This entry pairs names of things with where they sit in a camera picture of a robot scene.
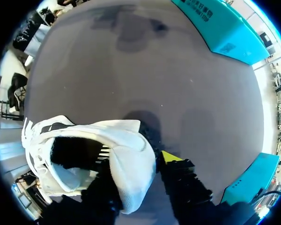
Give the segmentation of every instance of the table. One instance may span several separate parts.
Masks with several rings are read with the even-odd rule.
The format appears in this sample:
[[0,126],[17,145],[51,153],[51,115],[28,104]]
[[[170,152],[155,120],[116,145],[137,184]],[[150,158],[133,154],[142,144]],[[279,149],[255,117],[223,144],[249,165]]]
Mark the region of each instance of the table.
[[[62,15],[35,58],[25,99],[34,123],[140,119],[165,150],[196,165],[219,203],[263,145],[251,66],[211,53],[170,1],[92,0]],[[117,224],[175,224],[157,175],[141,208]]]

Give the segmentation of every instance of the yellow tag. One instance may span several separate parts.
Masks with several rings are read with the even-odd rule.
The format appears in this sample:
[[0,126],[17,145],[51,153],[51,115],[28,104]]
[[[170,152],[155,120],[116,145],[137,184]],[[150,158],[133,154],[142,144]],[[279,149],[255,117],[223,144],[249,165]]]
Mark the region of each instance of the yellow tag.
[[161,151],[161,152],[163,153],[163,158],[166,164],[171,161],[183,161],[183,159],[178,158],[177,156],[174,156],[170,153],[167,153],[166,151]]

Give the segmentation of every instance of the white wall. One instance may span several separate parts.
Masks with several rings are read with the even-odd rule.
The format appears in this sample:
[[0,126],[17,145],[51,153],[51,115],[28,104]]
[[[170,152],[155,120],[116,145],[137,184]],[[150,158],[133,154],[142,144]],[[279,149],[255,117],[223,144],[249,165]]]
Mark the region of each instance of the white wall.
[[11,50],[8,50],[0,63],[0,100],[7,101],[7,90],[11,85],[11,79],[14,73],[26,74],[26,70],[22,63],[17,59]]
[[234,0],[231,6],[236,9],[244,19],[248,19],[254,13],[243,0]]

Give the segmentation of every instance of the black cable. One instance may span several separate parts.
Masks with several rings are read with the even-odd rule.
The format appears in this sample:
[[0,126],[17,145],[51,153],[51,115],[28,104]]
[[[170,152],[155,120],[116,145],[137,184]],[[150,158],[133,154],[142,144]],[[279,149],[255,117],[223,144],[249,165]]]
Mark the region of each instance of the black cable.
[[265,196],[268,196],[268,195],[281,195],[281,191],[269,191],[256,198],[253,198],[251,201],[251,205],[255,204],[257,201],[263,199]]

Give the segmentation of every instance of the teal panel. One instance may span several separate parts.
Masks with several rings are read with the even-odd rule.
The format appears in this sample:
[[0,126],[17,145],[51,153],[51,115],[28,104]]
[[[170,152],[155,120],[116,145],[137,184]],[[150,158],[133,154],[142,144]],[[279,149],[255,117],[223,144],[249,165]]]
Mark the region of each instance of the teal panel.
[[222,202],[250,202],[262,188],[266,190],[274,177],[279,156],[260,153],[250,167],[224,192]]
[[248,22],[220,0],[172,0],[192,21],[209,49],[249,65],[269,56]]

